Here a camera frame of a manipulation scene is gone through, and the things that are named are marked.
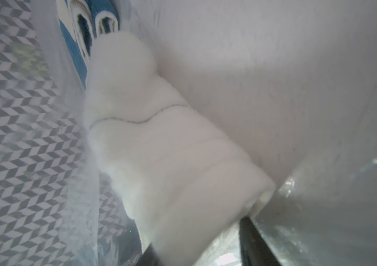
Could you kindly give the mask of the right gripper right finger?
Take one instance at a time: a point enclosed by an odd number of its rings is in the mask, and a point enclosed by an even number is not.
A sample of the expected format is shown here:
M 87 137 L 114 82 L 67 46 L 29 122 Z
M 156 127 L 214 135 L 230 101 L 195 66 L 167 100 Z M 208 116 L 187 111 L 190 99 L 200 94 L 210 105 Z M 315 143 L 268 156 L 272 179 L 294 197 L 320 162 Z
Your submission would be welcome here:
M 281 266 L 249 217 L 240 220 L 239 246 L 242 266 Z

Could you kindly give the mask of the white towel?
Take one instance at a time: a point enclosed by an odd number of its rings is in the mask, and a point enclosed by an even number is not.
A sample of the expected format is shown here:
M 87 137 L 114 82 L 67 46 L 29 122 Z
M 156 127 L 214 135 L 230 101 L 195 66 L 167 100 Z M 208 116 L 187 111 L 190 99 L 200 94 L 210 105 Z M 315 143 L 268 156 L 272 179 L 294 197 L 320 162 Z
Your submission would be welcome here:
M 159 76 L 134 35 L 100 35 L 90 52 L 83 123 L 98 169 L 162 263 L 195 266 L 275 184 Z

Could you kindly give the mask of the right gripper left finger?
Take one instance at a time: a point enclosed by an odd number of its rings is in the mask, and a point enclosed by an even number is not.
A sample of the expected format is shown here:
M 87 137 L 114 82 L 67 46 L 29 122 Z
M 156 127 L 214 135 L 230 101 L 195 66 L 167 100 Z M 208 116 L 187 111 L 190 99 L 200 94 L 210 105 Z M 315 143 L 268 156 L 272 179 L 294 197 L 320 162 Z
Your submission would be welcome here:
M 154 247 L 150 244 L 137 261 L 136 266 L 163 266 L 163 263 L 156 254 Z

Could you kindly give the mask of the blue and beige towel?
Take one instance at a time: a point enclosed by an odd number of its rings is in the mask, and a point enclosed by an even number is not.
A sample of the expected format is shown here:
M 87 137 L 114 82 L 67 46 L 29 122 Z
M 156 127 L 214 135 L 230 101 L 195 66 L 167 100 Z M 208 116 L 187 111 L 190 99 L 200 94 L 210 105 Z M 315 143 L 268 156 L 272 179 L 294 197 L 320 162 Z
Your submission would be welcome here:
M 56 0 L 60 29 L 79 80 L 86 86 L 95 39 L 119 31 L 119 13 L 110 0 Z

